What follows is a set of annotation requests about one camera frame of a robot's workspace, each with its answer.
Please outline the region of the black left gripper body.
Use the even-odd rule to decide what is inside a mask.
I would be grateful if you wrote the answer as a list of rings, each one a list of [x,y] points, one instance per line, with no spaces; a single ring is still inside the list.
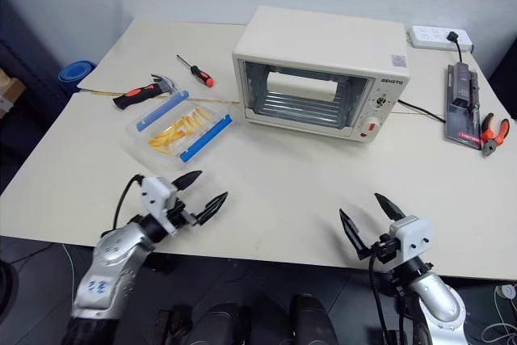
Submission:
[[[176,192],[173,192],[169,199],[166,200],[165,218],[172,224],[175,229],[181,229],[185,225],[196,226],[200,224],[200,218],[188,212],[185,203],[178,198]]]

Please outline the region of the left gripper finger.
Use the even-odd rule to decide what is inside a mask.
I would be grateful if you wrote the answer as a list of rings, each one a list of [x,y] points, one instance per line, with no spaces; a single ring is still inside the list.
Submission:
[[[184,175],[179,176],[171,184],[176,187],[178,191],[184,191],[186,188],[191,186],[203,173],[201,170],[194,170]]]
[[[220,195],[214,197],[212,200],[210,200],[208,203],[206,203],[205,208],[202,212],[195,214],[195,225],[203,225],[205,224],[210,218],[215,216],[223,203],[225,202],[228,192],[221,193]]]

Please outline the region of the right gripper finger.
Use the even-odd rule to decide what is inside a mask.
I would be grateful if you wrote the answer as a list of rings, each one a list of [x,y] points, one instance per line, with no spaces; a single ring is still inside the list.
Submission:
[[[355,223],[342,209],[339,209],[339,217],[342,222],[344,232],[355,248],[359,260],[368,258],[370,256],[370,248],[367,247],[360,238],[359,230],[355,226]]]
[[[380,207],[385,212],[387,217],[392,221],[400,221],[406,217],[404,212],[400,210],[398,206],[395,205],[391,200],[387,197],[381,195],[380,193],[375,192],[374,196],[376,197]]]

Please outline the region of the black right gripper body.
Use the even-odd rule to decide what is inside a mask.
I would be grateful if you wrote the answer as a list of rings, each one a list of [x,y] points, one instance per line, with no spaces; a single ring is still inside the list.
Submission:
[[[387,233],[380,235],[379,240],[367,248],[368,266],[373,267],[376,260],[379,260],[382,264],[394,260],[400,249],[401,241],[397,237]]]

